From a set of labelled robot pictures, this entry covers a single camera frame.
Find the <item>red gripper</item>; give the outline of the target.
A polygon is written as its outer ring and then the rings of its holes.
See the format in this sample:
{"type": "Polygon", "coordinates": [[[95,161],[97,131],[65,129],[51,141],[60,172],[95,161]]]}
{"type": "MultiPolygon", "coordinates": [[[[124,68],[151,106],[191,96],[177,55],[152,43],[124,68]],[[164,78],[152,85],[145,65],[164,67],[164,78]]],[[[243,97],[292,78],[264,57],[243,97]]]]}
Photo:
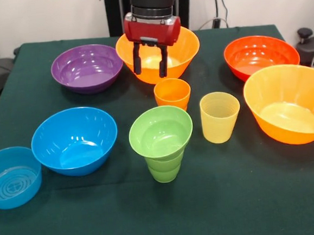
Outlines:
{"type": "Polygon", "coordinates": [[[142,63],[139,56],[140,43],[157,43],[161,50],[159,76],[167,77],[168,48],[173,46],[180,35],[180,18],[171,16],[167,19],[143,19],[128,12],[124,18],[124,29],[127,39],[133,43],[133,70],[136,74],[142,73],[142,63]]]}

